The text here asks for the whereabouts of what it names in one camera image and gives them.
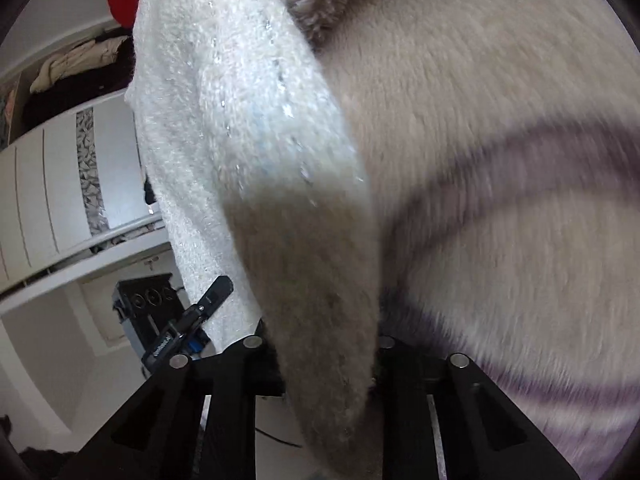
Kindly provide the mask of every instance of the plush blanket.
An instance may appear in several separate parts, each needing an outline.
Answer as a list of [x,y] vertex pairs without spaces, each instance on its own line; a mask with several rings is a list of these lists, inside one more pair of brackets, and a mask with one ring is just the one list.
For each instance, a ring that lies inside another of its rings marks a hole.
[[238,283],[220,348],[264,314],[330,468],[378,471],[380,295],[605,473],[640,416],[640,56],[605,0],[141,0],[134,38],[188,293]]

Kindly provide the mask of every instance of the white wardrobe door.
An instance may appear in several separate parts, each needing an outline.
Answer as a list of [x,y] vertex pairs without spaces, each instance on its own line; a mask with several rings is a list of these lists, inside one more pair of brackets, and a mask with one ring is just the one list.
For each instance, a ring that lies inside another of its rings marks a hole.
[[15,282],[31,273],[24,249],[15,189],[15,144],[0,153],[0,247],[7,280]]
[[42,137],[43,129],[40,127],[14,143],[17,152],[15,177],[20,223],[27,256],[34,270],[47,267],[58,255],[44,185]]
[[109,228],[148,215],[133,112],[122,95],[94,105],[94,136]]
[[63,252],[91,238],[78,173],[76,114],[44,124],[44,174],[53,234]]

